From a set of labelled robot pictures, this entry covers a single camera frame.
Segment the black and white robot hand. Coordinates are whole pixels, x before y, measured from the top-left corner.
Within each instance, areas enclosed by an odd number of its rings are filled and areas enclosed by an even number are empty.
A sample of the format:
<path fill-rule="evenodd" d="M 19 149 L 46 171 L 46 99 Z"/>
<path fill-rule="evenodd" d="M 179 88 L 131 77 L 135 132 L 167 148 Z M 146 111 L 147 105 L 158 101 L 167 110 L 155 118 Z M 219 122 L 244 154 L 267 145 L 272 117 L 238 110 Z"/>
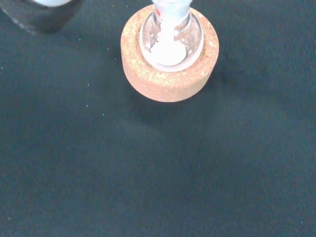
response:
<path fill-rule="evenodd" d="M 0 8 L 31 34 L 53 34 L 77 14 L 82 4 L 82 0 L 2 0 Z"/>

